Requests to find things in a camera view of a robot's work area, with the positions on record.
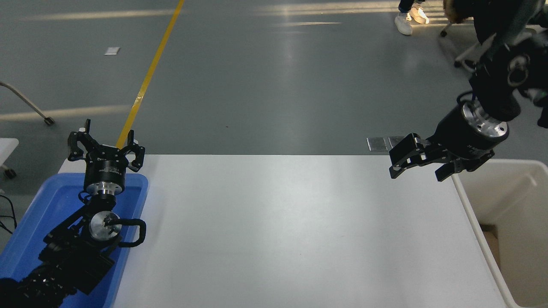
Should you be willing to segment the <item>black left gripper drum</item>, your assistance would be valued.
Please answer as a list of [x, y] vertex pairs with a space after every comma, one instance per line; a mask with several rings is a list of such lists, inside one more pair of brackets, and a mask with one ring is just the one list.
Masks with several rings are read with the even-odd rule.
[[84, 186], [97, 183], [114, 183], [125, 185], [128, 160], [117, 148], [107, 146], [101, 149], [92, 149], [86, 156], [86, 172]]

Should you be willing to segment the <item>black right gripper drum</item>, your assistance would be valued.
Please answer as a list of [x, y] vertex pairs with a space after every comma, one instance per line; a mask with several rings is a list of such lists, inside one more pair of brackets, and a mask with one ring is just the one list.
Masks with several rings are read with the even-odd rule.
[[428, 140], [464, 160], [478, 159], [498, 145], [498, 137], [483, 133], [469, 105], [458, 105], [446, 115]]

